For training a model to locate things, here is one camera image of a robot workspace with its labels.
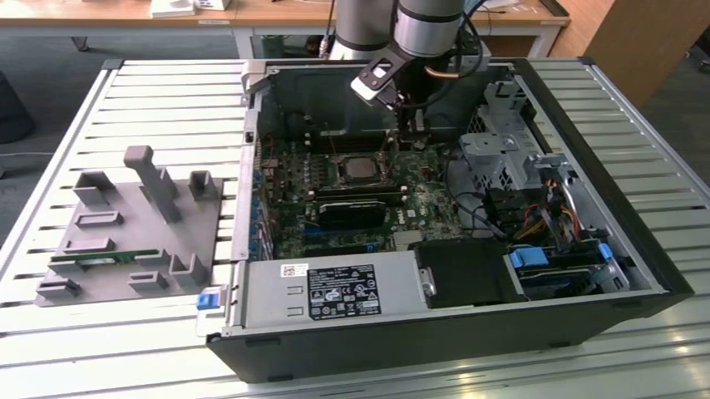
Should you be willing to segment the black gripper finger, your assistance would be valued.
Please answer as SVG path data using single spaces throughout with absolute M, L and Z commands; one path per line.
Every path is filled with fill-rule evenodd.
M 399 141 L 414 150 L 422 150 L 431 137 L 431 123 L 424 110 L 400 110 L 398 112 Z

